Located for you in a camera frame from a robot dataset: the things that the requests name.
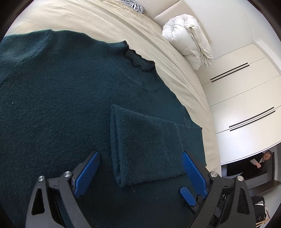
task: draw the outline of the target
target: white duvet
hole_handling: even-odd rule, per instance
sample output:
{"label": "white duvet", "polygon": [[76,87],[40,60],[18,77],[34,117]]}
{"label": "white duvet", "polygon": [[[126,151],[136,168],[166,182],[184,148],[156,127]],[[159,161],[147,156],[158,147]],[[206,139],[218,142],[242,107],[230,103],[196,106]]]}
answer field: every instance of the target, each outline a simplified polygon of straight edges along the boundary
{"label": "white duvet", "polygon": [[162,35],[190,63],[193,70],[204,64],[210,66],[213,53],[197,20],[187,14],[170,19],[162,30]]}

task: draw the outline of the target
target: mattress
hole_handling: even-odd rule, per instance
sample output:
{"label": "mattress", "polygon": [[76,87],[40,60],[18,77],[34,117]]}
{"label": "mattress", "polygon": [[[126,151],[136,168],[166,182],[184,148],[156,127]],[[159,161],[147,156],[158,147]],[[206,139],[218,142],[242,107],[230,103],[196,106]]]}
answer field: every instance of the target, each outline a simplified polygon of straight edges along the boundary
{"label": "mattress", "polygon": [[43,29],[71,30],[107,43],[126,40],[130,49],[155,62],[158,75],[202,127],[206,168],[221,174],[221,162],[210,109],[184,57],[162,36],[161,27],[118,0],[35,0],[6,35]]}

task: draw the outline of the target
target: white wardrobe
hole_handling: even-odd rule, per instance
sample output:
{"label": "white wardrobe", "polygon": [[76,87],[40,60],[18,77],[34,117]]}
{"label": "white wardrobe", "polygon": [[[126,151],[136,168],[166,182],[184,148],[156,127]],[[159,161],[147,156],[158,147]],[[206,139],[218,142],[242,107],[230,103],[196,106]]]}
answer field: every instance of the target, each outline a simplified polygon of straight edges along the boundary
{"label": "white wardrobe", "polygon": [[221,164],[281,141],[281,76],[254,44],[196,73],[213,115]]}

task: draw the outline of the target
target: zebra print pillow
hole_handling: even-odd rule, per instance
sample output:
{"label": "zebra print pillow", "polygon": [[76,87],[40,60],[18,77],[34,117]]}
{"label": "zebra print pillow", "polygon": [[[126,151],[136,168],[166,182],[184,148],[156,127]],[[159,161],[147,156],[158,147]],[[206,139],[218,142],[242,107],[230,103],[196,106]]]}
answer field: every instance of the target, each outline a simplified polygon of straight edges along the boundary
{"label": "zebra print pillow", "polygon": [[143,13],[144,7],[139,4],[138,2],[134,0],[120,0],[121,2],[124,2],[126,5],[132,7],[134,10],[136,10],[139,13]]}

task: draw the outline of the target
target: metal screw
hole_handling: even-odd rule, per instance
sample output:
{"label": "metal screw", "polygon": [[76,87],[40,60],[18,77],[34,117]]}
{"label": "metal screw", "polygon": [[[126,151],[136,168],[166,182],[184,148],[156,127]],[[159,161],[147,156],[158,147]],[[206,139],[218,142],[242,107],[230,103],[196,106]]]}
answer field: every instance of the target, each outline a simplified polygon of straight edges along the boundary
{"label": "metal screw", "polygon": [[40,176],[40,177],[38,177],[38,181],[43,181],[45,179],[45,177],[44,176]]}
{"label": "metal screw", "polygon": [[71,176],[71,174],[72,174],[72,173],[71,173],[70,171],[64,172],[64,176],[65,176],[65,177],[69,177],[69,176]]}
{"label": "metal screw", "polygon": [[237,179],[238,179],[238,181],[243,181],[243,180],[244,180],[244,177],[238,176]]}
{"label": "metal screw", "polygon": [[210,175],[211,175],[211,177],[217,177],[217,173],[214,171],[210,172]]}

